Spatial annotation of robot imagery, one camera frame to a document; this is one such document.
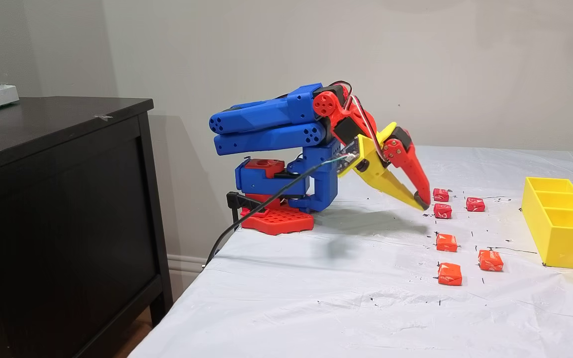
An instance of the robotic arm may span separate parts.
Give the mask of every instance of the robotic arm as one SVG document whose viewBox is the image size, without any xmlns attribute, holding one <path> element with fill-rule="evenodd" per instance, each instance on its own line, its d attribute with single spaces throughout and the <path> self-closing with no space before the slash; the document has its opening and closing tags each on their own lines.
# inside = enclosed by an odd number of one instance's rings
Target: robotic arm
<svg viewBox="0 0 573 358">
<path fill-rule="evenodd" d="M 327 87 L 301 86 L 275 99 L 237 104 L 214 114 L 209 126 L 217 134 L 214 144 L 221 156 L 302 147 L 302 157 L 288 164 L 247 158 L 236 168 L 236 187 L 245 195 L 230 192 L 227 196 L 234 218 L 239 208 L 245 214 L 307 169 L 341 154 L 351 154 L 347 160 L 321 166 L 310 175 L 314 179 L 313 194 L 307 194 L 309 178 L 298 181 L 266 206 L 267 210 L 243 222 L 243 227 L 270 234 L 312 228 L 312 217 L 310 227 L 285 226 L 282 222 L 302 222 L 306 219 L 302 215 L 327 208 L 337 195 L 337 178 L 350 170 L 373 188 L 414 208 L 427 209 L 430 204 L 428 179 L 409 134 L 394 122 L 378 132 L 373 116 L 364 111 L 346 82 Z M 416 187 L 415 193 L 389 172 L 389 165 L 404 170 Z"/>
</svg>

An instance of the yellow compartment box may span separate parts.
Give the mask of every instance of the yellow compartment box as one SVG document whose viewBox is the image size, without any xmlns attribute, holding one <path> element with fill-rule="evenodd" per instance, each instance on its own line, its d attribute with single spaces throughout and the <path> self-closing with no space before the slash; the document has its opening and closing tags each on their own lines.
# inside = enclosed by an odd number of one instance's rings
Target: yellow compartment box
<svg viewBox="0 0 573 358">
<path fill-rule="evenodd" d="M 572 182 L 527 177 L 521 209 L 543 263 L 573 268 Z"/>
</svg>

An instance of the circuit board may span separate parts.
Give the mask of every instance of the circuit board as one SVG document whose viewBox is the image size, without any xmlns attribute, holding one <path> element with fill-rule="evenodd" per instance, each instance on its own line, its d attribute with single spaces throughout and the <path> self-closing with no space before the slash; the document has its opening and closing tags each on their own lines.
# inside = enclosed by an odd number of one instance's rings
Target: circuit board
<svg viewBox="0 0 573 358">
<path fill-rule="evenodd" d="M 337 163 L 337 174 L 343 172 L 346 168 L 350 167 L 352 164 L 357 161 L 360 157 L 360 142 L 357 140 L 357 137 L 351 142 L 348 143 L 342 150 L 339 151 L 340 155 L 343 154 L 355 154 L 350 160 L 339 161 Z"/>
</svg>

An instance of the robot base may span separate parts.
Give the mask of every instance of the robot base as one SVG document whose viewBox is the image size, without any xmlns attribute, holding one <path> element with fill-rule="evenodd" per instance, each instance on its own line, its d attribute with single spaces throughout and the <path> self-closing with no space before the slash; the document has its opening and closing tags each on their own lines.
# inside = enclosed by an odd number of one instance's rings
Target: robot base
<svg viewBox="0 0 573 358">
<path fill-rule="evenodd" d="M 248 212 L 249 209 L 243 208 L 241 215 L 245 216 Z M 267 209 L 264 213 L 253 215 L 243 221 L 241 226 L 269 235 L 298 233 L 313 229 L 313 217 L 283 204 L 279 208 Z"/>
</svg>

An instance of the white tablecloth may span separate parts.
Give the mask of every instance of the white tablecloth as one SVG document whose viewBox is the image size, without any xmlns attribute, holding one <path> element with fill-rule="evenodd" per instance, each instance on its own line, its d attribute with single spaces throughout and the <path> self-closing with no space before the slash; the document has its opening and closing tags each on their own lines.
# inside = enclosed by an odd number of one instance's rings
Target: white tablecloth
<svg viewBox="0 0 573 358">
<path fill-rule="evenodd" d="M 527 252 L 537 249 L 519 211 L 526 176 L 573 182 L 573 152 L 418 157 L 432 187 L 453 191 L 451 220 L 350 173 L 312 231 L 237 231 L 131 357 L 573 357 L 573 270 Z M 500 197 L 468 213 L 467 196 Z M 435 231 L 459 251 L 437 251 Z M 503 272 L 477 266 L 487 247 L 505 248 Z M 461 265 L 463 285 L 439 285 L 437 262 Z"/>
</svg>

